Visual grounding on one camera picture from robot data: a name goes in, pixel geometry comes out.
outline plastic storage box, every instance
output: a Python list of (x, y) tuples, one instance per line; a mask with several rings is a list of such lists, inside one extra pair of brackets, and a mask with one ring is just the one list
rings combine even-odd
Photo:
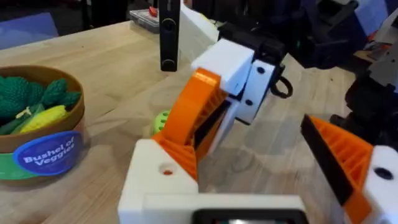
[(159, 33), (159, 17), (153, 17), (148, 9), (130, 11), (131, 21), (141, 27), (153, 32)]

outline green mesh toy vegetable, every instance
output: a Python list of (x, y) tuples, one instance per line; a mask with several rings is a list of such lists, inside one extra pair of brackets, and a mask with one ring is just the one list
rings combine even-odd
[(44, 108), (65, 105), (70, 108), (80, 98), (80, 93), (67, 92), (65, 79), (55, 80), (44, 88), (22, 77), (0, 77), (0, 119), (12, 120), (28, 106), (43, 104)]

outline screw hole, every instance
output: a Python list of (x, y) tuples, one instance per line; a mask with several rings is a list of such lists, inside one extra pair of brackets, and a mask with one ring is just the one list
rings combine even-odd
[(385, 168), (382, 167), (377, 167), (374, 169), (374, 172), (381, 178), (385, 180), (392, 180), (394, 176), (391, 174), (391, 172)]
[(246, 100), (245, 103), (246, 103), (246, 105), (248, 105), (248, 106), (253, 105), (253, 102), (252, 102), (251, 100)]
[(175, 164), (171, 164), (171, 163), (164, 163), (159, 166), (159, 172), (166, 176), (173, 175), (176, 170), (177, 170), (177, 167), (175, 166)]
[(266, 72), (266, 71), (262, 67), (258, 67), (257, 72), (260, 74), (264, 74), (264, 72)]
[(171, 171), (171, 170), (163, 171), (163, 175), (172, 175), (172, 174), (173, 174), (173, 171)]

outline red object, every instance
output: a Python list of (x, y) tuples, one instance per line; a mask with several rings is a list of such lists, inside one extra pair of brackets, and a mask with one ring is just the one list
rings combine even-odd
[(149, 14), (153, 17), (157, 17), (157, 8), (149, 6)]

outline black cable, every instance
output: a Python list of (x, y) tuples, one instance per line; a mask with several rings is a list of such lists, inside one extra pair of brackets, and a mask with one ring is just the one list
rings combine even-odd
[(288, 79), (285, 78), (285, 77), (283, 77), (283, 76), (281, 76), (281, 77), (279, 77), (279, 80), (278, 80), (278, 81), (281, 81), (281, 82), (286, 86), (287, 93), (283, 93), (283, 92), (281, 92), (281, 91), (278, 89), (278, 87), (276, 86), (277, 82), (276, 82), (274, 85), (272, 85), (272, 86), (270, 87), (271, 93), (274, 94), (275, 96), (281, 97), (282, 99), (286, 99), (286, 98), (291, 97), (291, 96), (293, 95), (293, 86), (292, 86), (292, 84), (288, 81)]

